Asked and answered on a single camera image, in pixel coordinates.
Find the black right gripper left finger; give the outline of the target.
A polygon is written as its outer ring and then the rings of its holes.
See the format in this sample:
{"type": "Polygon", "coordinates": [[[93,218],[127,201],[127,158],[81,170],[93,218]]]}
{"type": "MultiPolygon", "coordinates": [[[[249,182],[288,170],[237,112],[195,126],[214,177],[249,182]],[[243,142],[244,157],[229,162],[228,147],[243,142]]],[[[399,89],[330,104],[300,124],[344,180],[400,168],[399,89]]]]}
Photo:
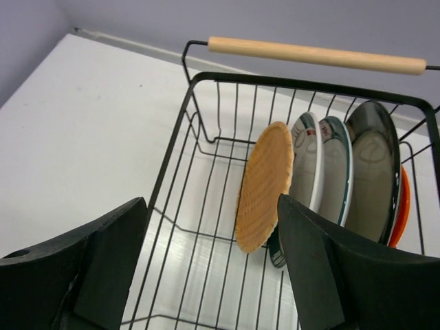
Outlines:
{"type": "Polygon", "coordinates": [[[137,197],[1,258],[1,328],[119,329],[148,223],[137,197]]]}

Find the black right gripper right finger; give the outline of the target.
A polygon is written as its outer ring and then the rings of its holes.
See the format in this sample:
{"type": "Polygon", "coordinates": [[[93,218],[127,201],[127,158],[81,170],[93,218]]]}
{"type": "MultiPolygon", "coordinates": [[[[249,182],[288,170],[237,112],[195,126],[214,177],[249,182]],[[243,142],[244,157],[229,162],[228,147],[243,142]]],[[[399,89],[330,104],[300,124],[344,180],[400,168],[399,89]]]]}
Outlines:
{"type": "Polygon", "coordinates": [[[288,195],[278,223],[303,329],[438,329],[439,259],[391,248],[288,195]]]}

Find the white plate teal lettered rim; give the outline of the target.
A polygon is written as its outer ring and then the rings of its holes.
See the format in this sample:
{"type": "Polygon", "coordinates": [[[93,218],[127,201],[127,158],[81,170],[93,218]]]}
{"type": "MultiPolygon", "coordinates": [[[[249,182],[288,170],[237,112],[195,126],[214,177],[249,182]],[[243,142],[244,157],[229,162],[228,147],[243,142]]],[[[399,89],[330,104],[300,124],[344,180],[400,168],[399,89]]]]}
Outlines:
{"type": "Polygon", "coordinates": [[[324,186],[321,217],[340,226],[347,221],[353,192],[353,151],[345,124],[337,117],[319,121],[324,146],[324,186]]]}

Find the black rimmed silver plate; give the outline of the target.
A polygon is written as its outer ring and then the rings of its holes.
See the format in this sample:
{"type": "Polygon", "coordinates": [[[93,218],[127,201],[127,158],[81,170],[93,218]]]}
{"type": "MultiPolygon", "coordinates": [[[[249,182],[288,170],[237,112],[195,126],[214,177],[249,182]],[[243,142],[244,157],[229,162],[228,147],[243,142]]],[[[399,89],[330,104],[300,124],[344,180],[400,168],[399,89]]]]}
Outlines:
{"type": "Polygon", "coordinates": [[[388,245],[401,195],[401,156],[386,108],[369,100],[345,122],[352,143],[354,182],[345,228],[388,245]]]}

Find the orange plate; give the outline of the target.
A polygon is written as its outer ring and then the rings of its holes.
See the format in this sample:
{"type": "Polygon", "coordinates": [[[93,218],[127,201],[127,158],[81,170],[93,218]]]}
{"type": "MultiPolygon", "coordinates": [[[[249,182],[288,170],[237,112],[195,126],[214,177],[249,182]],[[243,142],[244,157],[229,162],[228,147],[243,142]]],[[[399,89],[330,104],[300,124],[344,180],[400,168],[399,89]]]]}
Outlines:
{"type": "Polygon", "coordinates": [[[401,196],[399,203],[399,211],[397,215],[397,220],[395,222],[395,226],[393,232],[390,237],[390,241],[388,245],[391,248],[396,248],[399,240],[404,233],[406,228],[406,224],[409,218],[410,213],[410,186],[408,176],[406,174],[405,168],[401,167],[401,196]]]}

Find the white plate teal red rim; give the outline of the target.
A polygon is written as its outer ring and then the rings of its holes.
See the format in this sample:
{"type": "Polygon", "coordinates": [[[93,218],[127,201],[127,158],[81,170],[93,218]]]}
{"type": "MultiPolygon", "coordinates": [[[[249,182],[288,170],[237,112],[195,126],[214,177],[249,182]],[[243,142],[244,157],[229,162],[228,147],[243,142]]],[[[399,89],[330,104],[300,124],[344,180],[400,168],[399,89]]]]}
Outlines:
{"type": "Polygon", "coordinates": [[[324,146],[317,117],[311,112],[301,114],[291,136],[294,162],[289,195],[317,212],[324,186],[324,146]]]}

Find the woven tan plate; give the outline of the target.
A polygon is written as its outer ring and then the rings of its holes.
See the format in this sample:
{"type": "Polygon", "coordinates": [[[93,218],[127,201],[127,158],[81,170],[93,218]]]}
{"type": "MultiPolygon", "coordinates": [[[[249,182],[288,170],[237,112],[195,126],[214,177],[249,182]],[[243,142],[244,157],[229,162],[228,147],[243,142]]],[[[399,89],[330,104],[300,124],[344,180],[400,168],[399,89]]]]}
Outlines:
{"type": "Polygon", "coordinates": [[[278,224],[278,198],[288,193],[293,163],[292,135],[287,125],[271,123],[254,145],[237,195],[234,234],[242,252],[259,249],[273,233],[278,224]]]}

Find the black wire dish rack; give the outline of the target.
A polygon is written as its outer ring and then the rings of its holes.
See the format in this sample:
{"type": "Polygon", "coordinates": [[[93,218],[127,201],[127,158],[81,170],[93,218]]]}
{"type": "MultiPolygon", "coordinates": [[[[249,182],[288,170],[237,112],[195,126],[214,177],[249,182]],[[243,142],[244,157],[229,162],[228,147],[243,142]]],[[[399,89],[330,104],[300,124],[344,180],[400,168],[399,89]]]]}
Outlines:
{"type": "Polygon", "coordinates": [[[260,134],[305,112],[344,124],[363,102],[381,103],[399,139],[410,213],[395,249],[439,259],[439,109],[414,96],[323,82],[202,71],[187,75],[147,207],[146,251],[127,303],[129,329],[303,329],[279,223],[242,252],[237,195],[260,134]]]}

